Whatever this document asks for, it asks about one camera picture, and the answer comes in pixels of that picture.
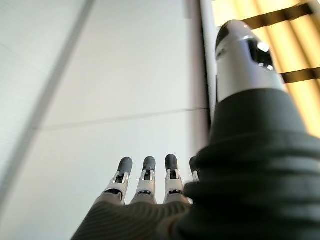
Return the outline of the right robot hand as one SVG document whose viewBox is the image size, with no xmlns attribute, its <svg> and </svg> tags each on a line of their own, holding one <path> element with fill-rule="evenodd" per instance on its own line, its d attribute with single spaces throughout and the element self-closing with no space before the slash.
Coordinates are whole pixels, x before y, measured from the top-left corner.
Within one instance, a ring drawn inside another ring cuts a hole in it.
<svg viewBox="0 0 320 240">
<path fill-rule="evenodd" d="M 270 48 L 240 20 L 219 30 L 216 105 L 208 145 L 191 158 L 181 186 L 166 157 L 166 200 L 154 203 L 155 160 L 124 205 L 132 161 L 74 233 L 75 240 L 317 240 L 320 140 L 308 134 L 273 64 Z"/>
</svg>

